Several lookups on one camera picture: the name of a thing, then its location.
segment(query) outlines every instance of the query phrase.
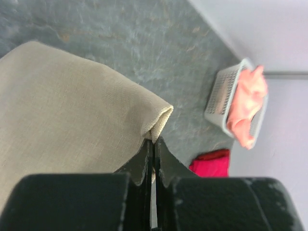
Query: red cloth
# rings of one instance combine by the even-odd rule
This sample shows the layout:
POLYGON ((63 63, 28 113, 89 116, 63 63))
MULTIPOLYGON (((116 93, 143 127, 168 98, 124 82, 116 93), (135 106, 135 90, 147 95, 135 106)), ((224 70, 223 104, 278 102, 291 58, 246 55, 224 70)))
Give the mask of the red cloth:
POLYGON ((189 169, 199 177, 228 177, 230 150, 221 149, 198 156, 189 169))

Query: fabric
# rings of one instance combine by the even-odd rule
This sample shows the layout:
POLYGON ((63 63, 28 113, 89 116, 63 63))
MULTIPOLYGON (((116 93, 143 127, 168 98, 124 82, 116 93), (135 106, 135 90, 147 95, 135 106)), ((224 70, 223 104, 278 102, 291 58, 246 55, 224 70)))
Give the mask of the fabric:
POLYGON ((255 138, 249 134, 251 120, 261 109, 263 97, 268 93, 262 73, 263 66, 258 66, 253 72, 246 69, 240 73, 227 119, 227 128, 247 149, 251 149, 255 142, 255 138))
POLYGON ((173 107, 115 70, 38 42, 0 59, 0 208, 33 173, 114 172, 173 107))
POLYGON ((230 150, 221 149, 198 156, 189 169, 199 177, 228 177, 230 150))

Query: gray floor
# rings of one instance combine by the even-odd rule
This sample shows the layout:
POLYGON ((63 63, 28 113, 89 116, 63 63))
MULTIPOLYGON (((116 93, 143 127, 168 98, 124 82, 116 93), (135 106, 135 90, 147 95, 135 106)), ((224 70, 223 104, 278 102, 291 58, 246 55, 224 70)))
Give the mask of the gray floor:
POLYGON ((162 135, 185 165, 232 140, 203 118, 237 59, 186 0, 0 0, 0 57, 29 40, 106 64, 174 105, 162 135))

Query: wall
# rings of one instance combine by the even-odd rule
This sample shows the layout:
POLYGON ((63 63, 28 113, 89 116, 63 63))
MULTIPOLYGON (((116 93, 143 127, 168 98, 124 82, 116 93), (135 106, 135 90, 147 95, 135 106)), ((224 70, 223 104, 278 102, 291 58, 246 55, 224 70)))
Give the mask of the wall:
POLYGON ((269 104, 257 143, 250 151, 234 144, 230 175, 280 180, 308 230, 308 81, 268 84, 269 104))
POLYGON ((308 71, 307 0, 190 0, 239 58, 308 71))

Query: gray basket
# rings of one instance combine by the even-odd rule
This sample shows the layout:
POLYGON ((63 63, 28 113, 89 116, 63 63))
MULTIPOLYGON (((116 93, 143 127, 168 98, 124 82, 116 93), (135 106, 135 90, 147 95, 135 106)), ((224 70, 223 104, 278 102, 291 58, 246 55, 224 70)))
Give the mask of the gray basket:
MULTIPOLYGON (((234 138, 234 136, 227 129, 226 123, 240 73, 245 69, 254 69, 248 59, 243 59, 238 65, 226 68, 217 73, 215 84, 204 113, 208 121, 219 126, 224 133, 232 138, 234 138)), ((251 121, 249 133, 255 138, 255 143, 261 129, 267 102, 268 95, 263 98, 262 108, 251 121)))

